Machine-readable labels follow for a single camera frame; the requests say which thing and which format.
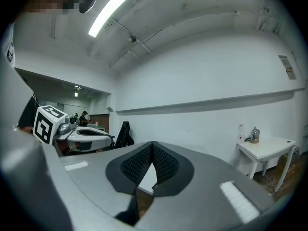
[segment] ceiling light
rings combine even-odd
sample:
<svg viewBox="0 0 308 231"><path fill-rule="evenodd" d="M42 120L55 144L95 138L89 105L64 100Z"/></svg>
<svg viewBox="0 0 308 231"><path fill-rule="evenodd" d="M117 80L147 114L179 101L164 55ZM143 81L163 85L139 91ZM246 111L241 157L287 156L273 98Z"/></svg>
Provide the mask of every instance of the ceiling light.
<svg viewBox="0 0 308 231"><path fill-rule="evenodd" d="M96 37L104 23L125 0L110 0L94 21L89 34Z"/></svg>

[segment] floor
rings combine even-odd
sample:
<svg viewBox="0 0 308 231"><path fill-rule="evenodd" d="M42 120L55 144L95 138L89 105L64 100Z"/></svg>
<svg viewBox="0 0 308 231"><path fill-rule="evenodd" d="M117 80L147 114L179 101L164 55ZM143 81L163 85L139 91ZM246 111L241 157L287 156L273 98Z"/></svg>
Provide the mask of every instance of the floor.
<svg viewBox="0 0 308 231"><path fill-rule="evenodd" d="M292 194L301 179L302 173L306 169L306 162L308 160L308 154L298 156L296 154L293 155L288 173L285 177L285 180L277 193L274 192L275 186L278 183L278 180L282 174L284 169L284 164L286 162L287 155L283 155L280 157L278 161L278 165L274 168L268 169L266 172L266 177L262 176L262 172L258 172L254 175L253 180L258 182L265 191L270 193L275 201L280 199L285 195ZM150 194L145 193L144 191L137 189L137 203L138 203L138 211L139 216L145 214L147 209L150 207L153 202L153 197Z"/></svg>

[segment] white table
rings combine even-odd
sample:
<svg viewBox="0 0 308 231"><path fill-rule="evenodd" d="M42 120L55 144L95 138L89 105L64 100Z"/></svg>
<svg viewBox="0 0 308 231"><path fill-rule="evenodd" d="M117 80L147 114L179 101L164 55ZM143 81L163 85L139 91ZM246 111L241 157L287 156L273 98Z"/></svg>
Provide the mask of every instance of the white table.
<svg viewBox="0 0 308 231"><path fill-rule="evenodd" d="M285 154L287 151L289 151L289 156L288 156L288 160L285 164L284 170L282 172L282 175L279 179L279 182L275 188L275 192L277 192L279 190L279 188L281 187L281 184L285 178L285 175L288 172L288 168L289 165L291 163L291 159L292 159L292 154L294 152L295 149L295 141L291 141L291 140L287 140L287 139L283 139L283 138L278 138L278 137L271 137L266 141L259 141L259 143L257 144L253 144L250 142L244 142L244 143L237 143L237 158L235 160L235 167L237 168L240 162L240 158L241 158L241 152L243 152L246 156L248 156L251 160L252 160L252 170L249 174L249 178L252 179L258 162L262 162L263 163L263 170L262 170L262 176L265 175L266 169L268 167L269 164L269 160L276 158L278 156L281 156L283 154Z"/></svg>

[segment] wall sign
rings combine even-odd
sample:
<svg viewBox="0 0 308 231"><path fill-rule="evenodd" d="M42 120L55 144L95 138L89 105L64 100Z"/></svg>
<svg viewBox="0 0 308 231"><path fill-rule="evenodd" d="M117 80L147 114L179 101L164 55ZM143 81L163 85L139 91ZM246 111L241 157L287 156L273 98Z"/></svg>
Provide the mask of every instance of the wall sign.
<svg viewBox="0 0 308 231"><path fill-rule="evenodd" d="M285 71L287 72L289 79L296 79L295 74L293 72L293 68L291 67L290 62L287 59L287 57L279 55L279 58L280 58L280 60L283 64L283 66L285 67Z"/></svg>

